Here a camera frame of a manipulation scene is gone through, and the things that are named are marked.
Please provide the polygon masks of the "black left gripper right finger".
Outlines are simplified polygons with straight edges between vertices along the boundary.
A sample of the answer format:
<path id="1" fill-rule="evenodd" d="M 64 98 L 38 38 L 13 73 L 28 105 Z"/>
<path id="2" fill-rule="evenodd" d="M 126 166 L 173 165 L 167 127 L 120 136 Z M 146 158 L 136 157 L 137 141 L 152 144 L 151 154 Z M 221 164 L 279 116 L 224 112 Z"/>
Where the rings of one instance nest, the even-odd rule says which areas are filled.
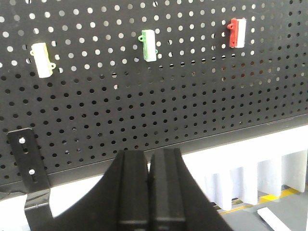
<path id="1" fill-rule="evenodd" d="M 152 231 L 232 230 L 192 177 L 178 148 L 152 155 L 149 197 Z"/>

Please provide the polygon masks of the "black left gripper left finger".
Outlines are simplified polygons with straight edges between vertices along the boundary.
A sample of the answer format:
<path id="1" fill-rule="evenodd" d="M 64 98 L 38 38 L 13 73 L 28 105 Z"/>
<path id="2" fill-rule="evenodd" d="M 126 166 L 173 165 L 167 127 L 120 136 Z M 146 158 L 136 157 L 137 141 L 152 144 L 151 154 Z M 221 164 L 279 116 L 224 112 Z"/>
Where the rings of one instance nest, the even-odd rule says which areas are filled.
<path id="1" fill-rule="evenodd" d="M 120 151 L 104 176 L 57 216 L 53 231 L 148 231 L 147 161 L 142 151 Z"/>

